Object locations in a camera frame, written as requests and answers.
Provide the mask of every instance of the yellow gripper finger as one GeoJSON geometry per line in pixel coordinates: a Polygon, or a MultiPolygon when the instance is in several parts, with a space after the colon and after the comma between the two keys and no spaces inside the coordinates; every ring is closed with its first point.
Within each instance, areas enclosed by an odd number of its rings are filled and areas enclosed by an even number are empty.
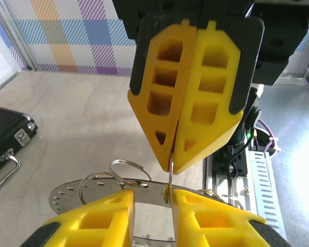
{"type": "Polygon", "coordinates": [[[241,52],[229,36],[209,21],[199,29],[177,128],[174,174],[179,174],[224,146],[243,112],[229,112],[241,52]]]}
{"type": "Polygon", "coordinates": [[[260,216],[186,190],[173,191],[176,247],[270,247],[249,221],[260,216]]]}
{"type": "Polygon", "coordinates": [[[134,219],[134,191],[123,190],[47,221],[60,226],[44,247],[130,247],[134,219]]]}
{"type": "Polygon", "coordinates": [[[128,101],[164,171],[174,148],[196,33],[197,28],[184,20],[156,35],[149,45],[140,94],[128,92],[128,101]]]}

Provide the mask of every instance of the slotted metal bracket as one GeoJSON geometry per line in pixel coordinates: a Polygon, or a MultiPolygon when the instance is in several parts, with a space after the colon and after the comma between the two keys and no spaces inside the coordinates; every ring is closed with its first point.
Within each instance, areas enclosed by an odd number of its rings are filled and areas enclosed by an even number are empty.
{"type": "Polygon", "coordinates": [[[280,211],[272,163],[269,154],[249,151],[254,192],[258,215],[286,239],[286,232],[280,211]]]}

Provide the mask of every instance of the plaid wall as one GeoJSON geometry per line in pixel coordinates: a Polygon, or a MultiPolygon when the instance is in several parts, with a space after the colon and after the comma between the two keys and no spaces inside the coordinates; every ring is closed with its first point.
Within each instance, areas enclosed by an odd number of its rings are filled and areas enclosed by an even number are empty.
{"type": "Polygon", "coordinates": [[[24,68],[24,64],[12,47],[0,25],[0,89],[24,68]]]}
{"type": "Polygon", "coordinates": [[[5,0],[42,70],[131,74],[135,42],[112,0],[5,0]]]}

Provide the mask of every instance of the metal key ring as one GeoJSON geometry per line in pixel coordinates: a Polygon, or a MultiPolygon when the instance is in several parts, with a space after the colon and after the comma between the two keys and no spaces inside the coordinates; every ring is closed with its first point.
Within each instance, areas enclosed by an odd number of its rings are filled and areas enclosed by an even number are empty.
{"type": "Polygon", "coordinates": [[[169,178],[168,178],[168,184],[165,185],[165,195],[164,195],[164,201],[168,205],[171,204],[171,198],[173,196],[173,171],[174,171],[174,162],[173,162],[173,153],[171,153],[169,158],[169,178]]]}
{"type": "Polygon", "coordinates": [[[96,179],[98,178],[97,176],[98,175],[108,175],[112,178],[115,178],[111,173],[109,172],[106,172],[106,171],[101,171],[101,172],[94,172],[92,174],[89,174],[87,177],[85,177],[83,180],[81,180],[79,186],[78,186],[78,197],[79,197],[79,200],[81,201],[81,203],[83,205],[86,205],[87,202],[84,200],[83,198],[83,188],[85,187],[85,185],[90,181],[90,180],[93,180],[93,179],[96,179]]]}
{"type": "Polygon", "coordinates": [[[143,172],[145,175],[147,175],[147,177],[149,178],[150,181],[152,181],[152,178],[150,176],[149,173],[147,173],[144,170],[143,166],[140,166],[139,164],[132,162],[132,161],[125,161],[125,160],[115,160],[113,162],[111,162],[110,167],[109,167],[109,171],[111,173],[111,175],[117,179],[117,181],[122,182],[126,185],[132,186],[132,187],[137,187],[137,188],[145,188],[148,185],[147,184],[143,184],[143,183],[138,183],[137,180],[128,180],[128,179],[124,179],[122,177],[120,177],[112,168],[113,165],[116,164],[122,164],[122,165],[128,165],[128,166],[132,166],[135,167],[136,169],[140,170],[141,172],[143,172]]]}

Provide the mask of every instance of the case handle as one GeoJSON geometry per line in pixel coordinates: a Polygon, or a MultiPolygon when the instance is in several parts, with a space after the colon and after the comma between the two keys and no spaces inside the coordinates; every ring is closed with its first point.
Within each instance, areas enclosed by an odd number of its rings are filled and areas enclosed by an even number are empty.
{"type": "Polygon", "coordinates": [[[4,160],[7,161],[14,161],[16,163],[16,166],[14,169],[12,169],[9,173],[7,173],[1,180],[0,180],[0,188],[4,185],[4,183],[7,182],[8,179],[10,179],[11,176],[21,167],[21,161],[16,158],[13,154],[10,152],[5,153],[3,156],[4,160]]]}

